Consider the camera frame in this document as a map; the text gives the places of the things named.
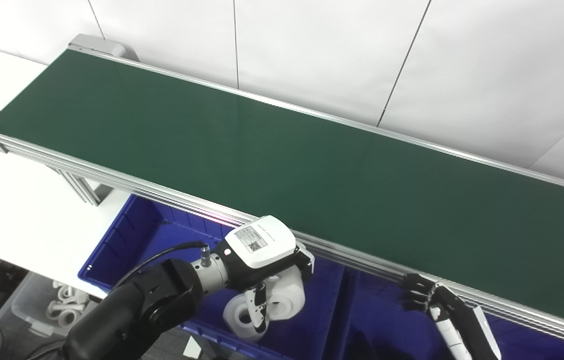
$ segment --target cable connector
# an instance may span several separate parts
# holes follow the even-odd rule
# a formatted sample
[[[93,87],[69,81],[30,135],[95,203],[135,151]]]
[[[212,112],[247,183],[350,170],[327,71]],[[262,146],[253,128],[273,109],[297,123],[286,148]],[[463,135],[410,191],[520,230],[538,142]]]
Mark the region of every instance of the cable connector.
[[[211,248],[206,245],[202,248],[202,262],[201,265],[205,268],[211,266]]]

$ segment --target robot finger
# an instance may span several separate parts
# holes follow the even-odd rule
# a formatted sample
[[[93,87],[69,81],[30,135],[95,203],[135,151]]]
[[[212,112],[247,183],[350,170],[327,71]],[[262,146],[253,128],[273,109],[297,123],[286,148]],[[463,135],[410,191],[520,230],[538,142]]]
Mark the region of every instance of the robot finger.
[[[446,286],[442,285],[435,289],[433,296],[431,298],[432,303],[439,303],[448,309],[453,309],[454,307],[464,306],[465,303],[459,296],[448,289]]]
[[[406,290],[427,294],[435,285],[435,281],[425,278],[418,273],[407,273],[401,278],[399,285]]]
[[[412,290],[404,290],[400,292],[398,298],[401,301],[417,301],[419,303],[426,303],[428,301],[426,294]]]
[[[426,310],[426,304],[419,301],[414,301],[414,300],[403,301],[401,305],[402,305],[402,309],[404,309],[404,311],[406,312],[412,312],[412,311],[424,312]]]

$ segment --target black machine part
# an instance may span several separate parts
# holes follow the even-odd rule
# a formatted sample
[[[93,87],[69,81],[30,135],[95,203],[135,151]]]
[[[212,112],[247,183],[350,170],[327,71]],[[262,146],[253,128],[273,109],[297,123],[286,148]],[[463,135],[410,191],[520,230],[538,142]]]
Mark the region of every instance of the black machine part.
[[[498,360],[472,307],[459,296],[417,273],[405,274],[400,286],[405,290],[402,294],[405,310],[427,312],[431,305],[441,307],[448,313],[474,360]]]
[[[62,346],[67,360],[136,360],[161,333],[195,316],[204,296],[195,269],[168,259],[113,289],[73,326]]]
[[[245,292],[248,289],[257,287],[268,277],[277,274],[289,267],[296,265],[302,273],[302,280],[307,283],[312,276],[311,259],[302,251],[299,246],[289,256],[277,260],[261,268],[250,268],[231,248],[226,240],[221,241],[213,249],[213,253],[220,257],[228,271],[228,289]]]

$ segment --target green conveyor belt surface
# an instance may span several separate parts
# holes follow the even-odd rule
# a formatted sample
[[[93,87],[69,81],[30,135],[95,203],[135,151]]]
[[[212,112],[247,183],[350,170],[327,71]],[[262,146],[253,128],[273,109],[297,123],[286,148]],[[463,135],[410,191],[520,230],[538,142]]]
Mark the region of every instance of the green conveyor belt surface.
[[[564,317],[555,184],[73,50],[0,133]]]

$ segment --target white wall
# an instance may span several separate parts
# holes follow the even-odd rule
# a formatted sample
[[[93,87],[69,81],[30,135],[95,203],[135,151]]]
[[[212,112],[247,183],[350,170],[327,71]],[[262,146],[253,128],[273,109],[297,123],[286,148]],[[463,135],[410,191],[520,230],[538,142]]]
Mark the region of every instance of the white wall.
[[[0,0],[1,51],[48,64],[77,33],[564,178],[564,1]]]

